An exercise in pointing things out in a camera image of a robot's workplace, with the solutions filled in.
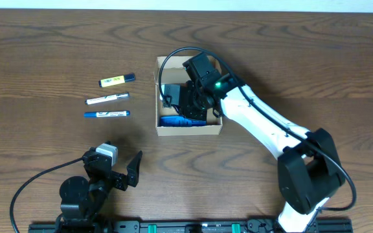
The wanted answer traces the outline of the yellow highlighter marker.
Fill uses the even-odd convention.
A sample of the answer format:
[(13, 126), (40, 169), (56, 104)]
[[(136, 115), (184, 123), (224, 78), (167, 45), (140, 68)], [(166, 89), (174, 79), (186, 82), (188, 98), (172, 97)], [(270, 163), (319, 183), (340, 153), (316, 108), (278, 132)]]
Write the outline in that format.
[(123, 83), (133, 82), (135, 81), (135, 75), (133, 73), (131, 74), (125, 74), (120, 76), (115, 76), (111, 78), (104, 78), (102, 80), (98, 81), (99, 87), (105, 88), (110, 87), (114, 85), (120, 85)]

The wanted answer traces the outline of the cardboard box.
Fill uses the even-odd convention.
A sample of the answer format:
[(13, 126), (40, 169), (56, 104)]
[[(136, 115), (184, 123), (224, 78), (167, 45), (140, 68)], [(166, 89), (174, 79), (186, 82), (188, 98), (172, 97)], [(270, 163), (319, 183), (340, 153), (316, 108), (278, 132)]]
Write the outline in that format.
[[(161, 100), (161, 95), (158, 88), (158, 75), (161, 65), (166, 56), (158, 56), (153, 77), (155, 81), (155, 128), (158, 136), (188, 136), (188, 135), (219, 135), (223, 127), (223, 117), (216, 118), (212, 110), (207, 111), (206, 126), (191, 126), (191, 127), (166, 127), (161, 126), (160, 119), (165, 116), (176, 115), (173, 108), (164, 108)], [(161, 77), (162, 84), (181, 84), (184, 85), (190, 80), (187, 72), (183, 67), (183, 63), (190, 59), (191, 56), (172, 56), (164, 66), (164, 71)]]

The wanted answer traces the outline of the blue plastic holder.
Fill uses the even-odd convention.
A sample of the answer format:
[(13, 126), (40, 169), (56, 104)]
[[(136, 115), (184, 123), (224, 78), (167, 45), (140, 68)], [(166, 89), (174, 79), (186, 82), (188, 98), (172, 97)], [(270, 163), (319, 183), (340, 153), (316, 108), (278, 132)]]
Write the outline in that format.
[(161, 127), (198, 127), (207, 125), (205, 120), (194, 120), (179, 115), (162, 116), (159, 123)]

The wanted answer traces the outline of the black cap whiteboard marker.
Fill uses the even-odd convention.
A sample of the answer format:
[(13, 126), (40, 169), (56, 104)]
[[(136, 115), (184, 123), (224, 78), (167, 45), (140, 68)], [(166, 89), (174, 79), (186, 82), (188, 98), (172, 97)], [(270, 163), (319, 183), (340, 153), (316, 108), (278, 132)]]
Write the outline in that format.
[(117, 93), (117, 94), (112, 94), (112, 95), (87, 99), (85, 101), (85, 104), (86, 105), (93, 105), (93, 104), (99, 104), (99, 103), (104, 103), (104, 102), (126, 99), (126, 98), (129, 98), (129, 97), (130, 97), (129, 93)]

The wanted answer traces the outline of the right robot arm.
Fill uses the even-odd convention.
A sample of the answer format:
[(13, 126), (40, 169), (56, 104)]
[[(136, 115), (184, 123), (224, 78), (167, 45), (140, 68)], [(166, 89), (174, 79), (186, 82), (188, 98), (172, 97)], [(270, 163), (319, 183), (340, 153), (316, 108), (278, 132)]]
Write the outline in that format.
[(155, 83), (163, 108), (205, 121), (209, 114), (245, 128), (277, 160), (278, 185), (285, 199), (274, 230), (307, 232), (326, 202), (352, 179), (341, 166), (332, 136), (310, 131), (277, 113), (220, 57), (196, 48), (193, 57), (180, 50), (157, 59)]

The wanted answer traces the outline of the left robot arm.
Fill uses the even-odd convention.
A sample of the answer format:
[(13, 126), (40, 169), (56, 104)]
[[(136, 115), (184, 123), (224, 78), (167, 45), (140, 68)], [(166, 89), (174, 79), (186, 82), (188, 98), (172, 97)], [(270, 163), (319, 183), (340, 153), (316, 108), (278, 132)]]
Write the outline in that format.
[(88, 178), (74, 176), (60, 186), (62, 199), (56, 232), (113, 232), (112, 221), (100, 215), (100, 211), (112, 189), (126, 191), (139, 182), (142, 151), (127, 165), (127, 173), (112, 170), (117, 162), (118, 148), (105, 142), (91, 147), (82, 155)]

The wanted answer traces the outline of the blue whiteboard marker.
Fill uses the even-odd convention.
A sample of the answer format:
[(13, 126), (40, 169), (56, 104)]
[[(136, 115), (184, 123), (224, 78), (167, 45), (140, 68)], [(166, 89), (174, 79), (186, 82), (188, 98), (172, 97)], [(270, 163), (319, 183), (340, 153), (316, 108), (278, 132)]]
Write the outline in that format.
[(130, 116), (129, 111), (104, 111), (104, 112), (86, 112), (84, 113), (85, 118), (109, 118), (109, 117), (126, 117)]

